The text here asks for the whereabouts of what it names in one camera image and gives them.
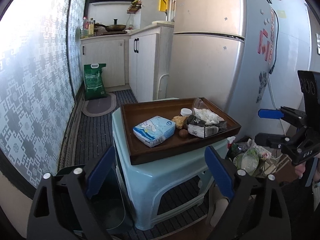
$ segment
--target slipper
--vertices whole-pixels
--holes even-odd
[[[227,209],[228,204],[228,198],[221,194],[216,184],[212,184],[209,189],[209,211],[205,222],[206,225],[210,224],[212,227],[215,227]]]

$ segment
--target frying pan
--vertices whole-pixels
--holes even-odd
[[[109,25],[109,26],[105,26],[103,24],[95,24],[95,25],[104,27],[107,32],[120,32],[127,27],[127,25],[117,24],[118,19],[113,19],[113,20],[115,21],[114,25]]]

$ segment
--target black cabinet handle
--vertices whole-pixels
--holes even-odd
[[[137,52],[136,51],[136,41],[137,41],[137,39],[134,39],[134,42],[133,42],[133,50],[134,50],[135,53]]]
[[[136,43],[136,52],[139,53],[138,51],[138,41],[139,41],[139,38],[137,38],[137,43]]]

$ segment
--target floor mat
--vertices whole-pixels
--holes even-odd
[[[117,106],[111,113],[98,117],[88,117],[81,113],[74,165],[86,164],[92,158],[103,154],[107,150],[107,145],[113,144],[112,113],[121,105],[137,103],[131,90],[112,93],[116,95]]]
[[[107,96],[104,98],[85,101],[82,113],[89,117],[98,117],[112,112],[117,107],[116,95],[106,93]]]
[[[198,195],[199,177],[193,177],[188,181],[170,189],[166,192],[160,201],[158,214],[172,210]],[[178,214],[175,217],[167,219],[156,224],[152,229],[141,231],[133,227],[129,232],[116,235],[122,240],[157,240],[174,233],[177,233],[207,217],[209,210],[208,193],[204,196],[204,202],[200,206],[194,206]]]

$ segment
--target striped floor mat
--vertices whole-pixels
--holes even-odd
[[[117,97],[117,108],[122,104],[136,103],[137,100],[131,90],[112,92]],[[107,144],[113,144],[111,116],[87,117],[81,113],[81,121],[76,142],[74,165],[85,164],[92,158],[103,154]],[[160,201],[158,214],[172,210],[198,195],[199,177],[196,176],[166,192]],[[151,240],[161,239],[181,231],[196,222],[204,219],[208,214],[208,193],[200,206],[194,206],[185,212],[156,224],[152,229],[141,231],[133,227],[129,232],[117,235],[122,240]]]

